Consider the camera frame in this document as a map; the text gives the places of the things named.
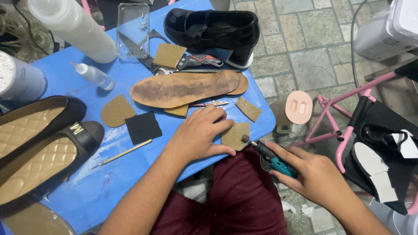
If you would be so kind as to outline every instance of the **maroon shorts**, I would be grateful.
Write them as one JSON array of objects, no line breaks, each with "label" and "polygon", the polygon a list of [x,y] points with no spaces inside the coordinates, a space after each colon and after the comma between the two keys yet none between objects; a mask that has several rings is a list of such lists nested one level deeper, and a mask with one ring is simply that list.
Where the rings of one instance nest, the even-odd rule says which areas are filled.
[{"label": "maroon shorts", "polygon": [[215,164],[207,203],[172,191],[151,235],[287,235],[280,196],[252,146]]}]

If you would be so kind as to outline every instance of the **glue bottle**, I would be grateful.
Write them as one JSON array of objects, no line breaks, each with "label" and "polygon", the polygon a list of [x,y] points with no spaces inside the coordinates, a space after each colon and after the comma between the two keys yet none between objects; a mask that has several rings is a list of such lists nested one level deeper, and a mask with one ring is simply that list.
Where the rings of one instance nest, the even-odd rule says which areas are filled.
[{"label": "glue bottle", "polygon": [[107,76],[104,72],[102,72],[100,69],[94,66],[88,66],[86,64],[76,64],[73,62],[70,62],[70,64],[72,64],[76,68],[77,73],[81,74],[84,77],[84,79],[96,84],[97,86],[105,90],[110,91],[116,85],[116,82],[113,80],[113,78]]},{"label": "glue bottle", "polygon": [[28,0],[28,8],[49,30],[97,63],[116,59],[115,41],[76,0]]}]

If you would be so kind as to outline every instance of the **gold letter m logo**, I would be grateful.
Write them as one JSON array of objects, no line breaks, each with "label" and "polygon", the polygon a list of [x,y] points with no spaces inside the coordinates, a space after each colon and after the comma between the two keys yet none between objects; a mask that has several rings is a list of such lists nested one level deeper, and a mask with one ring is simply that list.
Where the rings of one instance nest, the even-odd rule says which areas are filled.
[{"label": "gold letter m logo", "polygon": [[72,127],[70,127],[70,130],[74,130],[74,134],[76,135],[77,133],[79,133],[80,131],[84,130],[78,123],[74,123],[74,125]]}]

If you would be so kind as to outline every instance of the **stone tile floor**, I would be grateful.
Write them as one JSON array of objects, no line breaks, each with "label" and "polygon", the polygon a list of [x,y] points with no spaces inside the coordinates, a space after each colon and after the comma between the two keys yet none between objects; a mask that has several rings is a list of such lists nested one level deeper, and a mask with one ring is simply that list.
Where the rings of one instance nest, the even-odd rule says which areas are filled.
[{"label": "stone tile floor", "polygon": [[[230,10],[249,10],[259,18],[261,35],[254,49],[254,61],[250,70],[267,102],[286,97],[296,90],[307,92],[314,100],[312,118],[300,125],[297,133],[278,134],[275,131],[261,138],[283,146],[305,138],[322,109],[316,104],[318,94],[328,98],[337,97],[355,88],[351,69],[350,29],[354,11],[363,0],[232,0]],[[369,0],[357,17],[356,30],[370,20],[373,14],[388,6],[387,0]],[[356,55],[356,71],[359,83],[365,83],[364,76],[385,69],[413,57],[405,54],[391,60],[377,63]],[[416,122],[412,101],[399,100],[404,91],[410,91],[404,79],[388,82],[372,93],[398,114]],[[353,96],[339,103],[353,112],[358,97]],[[349,119],[330,109],[341,129]],[[314,135],[332,130],[327,122],[321,122]],[[338,142],[335,139],[303,147],[306,151],[333,158]],[[204,169],[199,180],[191,176],[174,189],[190,198],[196,198],[210,188],[213,166]],[[351,184],[353,190],[360,189]],[[338,221],[324,208],[308,201],[286,187],[278,187],[283,201],[293,205],[298,213],[285,211],[288,232],[291,235],[345,235]],[[362,198],[368,203],[371,198]],[[314,207],[312,217],[301,212],[303,204]]]}]

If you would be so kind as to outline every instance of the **wooden stick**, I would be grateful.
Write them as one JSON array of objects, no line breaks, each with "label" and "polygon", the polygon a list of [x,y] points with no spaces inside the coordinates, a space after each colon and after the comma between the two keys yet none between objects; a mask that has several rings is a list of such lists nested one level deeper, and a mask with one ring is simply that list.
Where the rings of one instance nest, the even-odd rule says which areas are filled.
[{"label": "wooden stick", "polygon": [[130,152],[134,151],[134,150],[135,150],[135,149],[137,149],[137,148],[140,148],[140,147],[142,147],[142,146],[146,145],[147,143],[151,143],[151,141],[152,141],[152,140],[147,140],[147,141],[145,141],[144,143],[140,143],[140,144],[138,144],[137,146],[135,146],[135,147],[133,147],[133,148],[131,148],[131,149],[129,149],[129,150],[126,150],[126,151],[125,151],[125,152],[123,152],[123,153],[120,153],[120,154],[118,154],[118,155],[116,155],[116,156],[114,156],[114,157],[112,157],[112,158],[110,158],[110,159],[105,160],[104,162],[102,162],[102,163],[101,163],[101,165],[103,166],[103,165],[105,165],[106,163],[108,163],[108,162],[110,162],[110,161],[113,161],[113,160],[115,160],[115,159],[117,159],[117,158],[119,158],[119,157],[121,157],[121,156],[123,156],[123,155],[125,155],[125,154],[127,154],[127,153],[130,153]]}]

